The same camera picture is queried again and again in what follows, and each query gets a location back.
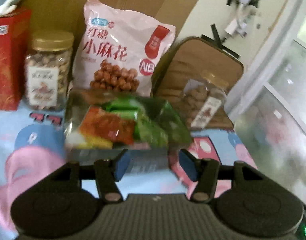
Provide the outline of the orange snack packet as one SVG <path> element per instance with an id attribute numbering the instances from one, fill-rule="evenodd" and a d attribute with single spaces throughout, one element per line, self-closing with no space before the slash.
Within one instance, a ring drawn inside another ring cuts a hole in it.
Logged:
<path id="1" fill-rule="evenodd" d="M 113 143 L 132 145 L 135 121 L 104 111 L 97 106 L 90 106 L 78 130 L 83 135 L 101 137 Z"/>

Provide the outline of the gold-lid nut jar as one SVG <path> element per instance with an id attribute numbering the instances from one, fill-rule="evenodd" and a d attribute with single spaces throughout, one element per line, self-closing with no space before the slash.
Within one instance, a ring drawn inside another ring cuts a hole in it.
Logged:
<path id="1" fill-rule="evenodd" d="M 25 101 L 38 110 L 64 109 L 74 35 L 63 30 L 32 34 L 25 58 Z"/>

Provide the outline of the black cardboard box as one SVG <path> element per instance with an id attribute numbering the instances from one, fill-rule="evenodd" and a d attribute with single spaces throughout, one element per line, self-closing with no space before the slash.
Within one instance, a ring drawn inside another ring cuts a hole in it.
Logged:
<path id="1" fill-rule="evenodd" d="M 169 167 L 169 154 L 192 137 L 165 99 L 96 89 L 72 89 L 64 116 L 67 161 L 92 165 L 127 151 L 128 173 Z"/>

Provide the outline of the large clear snack jar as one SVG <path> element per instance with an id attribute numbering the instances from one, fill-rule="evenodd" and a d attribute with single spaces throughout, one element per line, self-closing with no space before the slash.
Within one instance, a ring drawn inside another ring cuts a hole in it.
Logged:
<path id="1" fill-rule="evenodd" d="M 186 125 L 191 130 L 207 127 L 227 98 L 228 82 L 204 70 L 188 80 L 178 106 Z"/>

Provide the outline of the white window frame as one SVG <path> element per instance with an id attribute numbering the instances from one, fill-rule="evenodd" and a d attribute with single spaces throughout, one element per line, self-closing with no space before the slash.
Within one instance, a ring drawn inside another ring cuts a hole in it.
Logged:
<path id="1" fill-rule="evenodd" d="M 269 37 L 254 57 L 247 72 L 229 93 L 225 110 L 233 122 L 237 122 L 238 118 L 254 103 L 260 92 L 266 89 L 288 111 L 306 135 L 304 121 L 269 84 L 269 80 L 278 70 L 289 47 L 296 39 L 305 18 L 306 0 L 287 0 Z"/>

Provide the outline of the cartoon pig bedsheet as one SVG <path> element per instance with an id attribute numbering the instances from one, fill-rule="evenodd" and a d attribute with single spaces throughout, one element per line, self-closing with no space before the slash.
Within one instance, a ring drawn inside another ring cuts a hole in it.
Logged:
<path id="1" fill-rule="evenodd" d="M 0 111 L 0 239 L 15 239 L 10 206 L 23 191 L 59 168 L 65 161 L 63 112 L 37 112 L 21 103 L 16 111 Z M 224 165 L 254 161 L 232 131 L 207 129 L 193 134 L 188 148 L 196 158 L 212 158 Z M 184 174 L 175 154 L 137 151 L 148 162 L 130 165 L 118 183 L 130 193 L 192 194 L 195 184 Z"/>

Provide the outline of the yellow jelly cup snack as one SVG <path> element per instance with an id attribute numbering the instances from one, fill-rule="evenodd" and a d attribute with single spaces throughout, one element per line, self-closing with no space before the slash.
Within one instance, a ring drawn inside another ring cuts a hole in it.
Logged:
<path id="1" fill-rule="evenodd" d="M 64 142 L 64 145 L 68 149 L 112 149 L 113 142 L 103 139 L 101 137 L 91 137 L 83 135 L 79 132 L 70 133 Z"/>

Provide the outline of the pink snack bag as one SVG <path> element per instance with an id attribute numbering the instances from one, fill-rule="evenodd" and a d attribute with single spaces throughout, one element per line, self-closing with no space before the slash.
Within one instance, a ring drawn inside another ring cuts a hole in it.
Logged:
<path id="1" fill-rule="evenodd" d="M 86 31 L 73 63 L 73 86 L 150 96 L 152 75 L 176 28 L 98 0 L 84 5 Z"/>

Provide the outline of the green snack packets pile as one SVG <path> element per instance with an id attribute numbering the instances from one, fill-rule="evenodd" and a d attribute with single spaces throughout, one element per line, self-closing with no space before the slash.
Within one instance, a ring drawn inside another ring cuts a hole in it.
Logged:
<path id="1" fill-rule="evenodd" d="M 179 148 L 192 142 L 190 131 L 167 100 L 124 95 L 104 103 L 103 109 L 134 120 L 134 139 L 152 148 Z"/>

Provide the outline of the red gift bag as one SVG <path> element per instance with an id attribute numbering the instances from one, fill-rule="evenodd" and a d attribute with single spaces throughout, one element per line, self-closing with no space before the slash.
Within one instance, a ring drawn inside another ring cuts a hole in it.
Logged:
<path id="1" fill-rule="evenodd" d="M 0 17 L 0 110 L 15 111 L 24 93 L 30 17 L 29 9 Z"/>

